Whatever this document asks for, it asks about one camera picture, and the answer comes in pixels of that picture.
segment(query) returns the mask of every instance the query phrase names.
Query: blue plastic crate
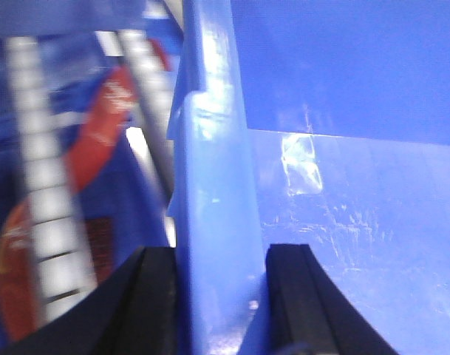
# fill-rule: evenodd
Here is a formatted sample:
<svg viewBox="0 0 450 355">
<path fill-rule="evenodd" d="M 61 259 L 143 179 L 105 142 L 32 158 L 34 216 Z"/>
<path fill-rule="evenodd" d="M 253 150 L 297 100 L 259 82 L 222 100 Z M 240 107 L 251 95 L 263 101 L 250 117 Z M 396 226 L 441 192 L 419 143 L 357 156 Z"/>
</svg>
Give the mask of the blue plastic crate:
<svg viewBox="0 0 450 355">
<path fill-rule="evenodd" d="M 184 346 L 265 354 L 265 249 L 309 243 L 400 354 L 450 354 L 450 2 L 184 5 Z"/>
</svg>

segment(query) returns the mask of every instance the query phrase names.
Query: blue plastic divider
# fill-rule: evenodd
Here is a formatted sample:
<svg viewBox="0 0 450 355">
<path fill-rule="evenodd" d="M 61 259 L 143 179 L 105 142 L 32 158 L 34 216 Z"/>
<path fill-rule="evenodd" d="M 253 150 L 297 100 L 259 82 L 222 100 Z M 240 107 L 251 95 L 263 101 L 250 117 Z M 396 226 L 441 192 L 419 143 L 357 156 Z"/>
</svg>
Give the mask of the blue plastic divider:
<svg viewBox="0 0 450 355">
<path fill-rule="evenodd" d="M 174 139 L 177 259 L 186 321 L 184 354 L 263 354 L 259 322 L 264 254 L 250 142 L 227 1 L 184 1 L 185 62 L 169 135 Z"/>
</svg>

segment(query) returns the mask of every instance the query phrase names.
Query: blue bin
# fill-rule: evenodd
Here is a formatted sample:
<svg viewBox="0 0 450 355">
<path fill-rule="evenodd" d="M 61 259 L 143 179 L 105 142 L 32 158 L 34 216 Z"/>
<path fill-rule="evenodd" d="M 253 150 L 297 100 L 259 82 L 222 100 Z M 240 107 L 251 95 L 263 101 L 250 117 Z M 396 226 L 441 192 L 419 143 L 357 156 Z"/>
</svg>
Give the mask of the blue bin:
<svg viewBox="0 0 450 355">
<path fill-rule="evenodd" d="M 184 4 L 184 346 L 264 354 L 265 251 L 308 243 L 399 354 L 450 354 L 450 2 Z"/>
</svg>

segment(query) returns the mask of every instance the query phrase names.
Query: black rubber edge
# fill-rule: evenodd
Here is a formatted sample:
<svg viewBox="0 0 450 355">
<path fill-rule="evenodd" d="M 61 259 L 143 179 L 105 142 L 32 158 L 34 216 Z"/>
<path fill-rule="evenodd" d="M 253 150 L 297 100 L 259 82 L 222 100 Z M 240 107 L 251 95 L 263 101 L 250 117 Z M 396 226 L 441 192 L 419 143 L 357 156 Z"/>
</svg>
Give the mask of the black rubber edge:
<svg viewBox="0 0 450 355">
<path fill-rule="evenodd" d="M 276 244 L 267 253 L 273 348 L 292 354 L 397 355 L 338 290 L 308 245 Z"/>
</svg>

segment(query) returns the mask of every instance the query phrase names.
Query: blue plastic panel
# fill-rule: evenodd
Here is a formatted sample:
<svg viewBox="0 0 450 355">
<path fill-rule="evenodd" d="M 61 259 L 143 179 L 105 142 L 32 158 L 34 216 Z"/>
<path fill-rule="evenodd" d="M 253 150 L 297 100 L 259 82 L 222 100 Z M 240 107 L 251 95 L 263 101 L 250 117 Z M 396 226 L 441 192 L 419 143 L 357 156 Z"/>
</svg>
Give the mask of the blue plastic panel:
<svg viewBox="0 0 450 355">
<path fill-rule="evenodd" d="M 0 0 L 0 38 L 143 29 L 144 0 Z"/>
<path fill-rule="evenodd" d="M 184 1 L 174 139 L 183 354 L 264 354 L 264 252 L 227 1 Z M 248 326 L 252 336 L 246 337 Z"/>
<path fill-rule="evenodd" d="M 401 355 L 450 354 L 450 146 L 252 136 L 265 243 L 309 243 Z"/>
<path fill-rule="evenodd" d="M 450 1 L 231 3 L 250 128 L 450 144 Z"/>
</svg>

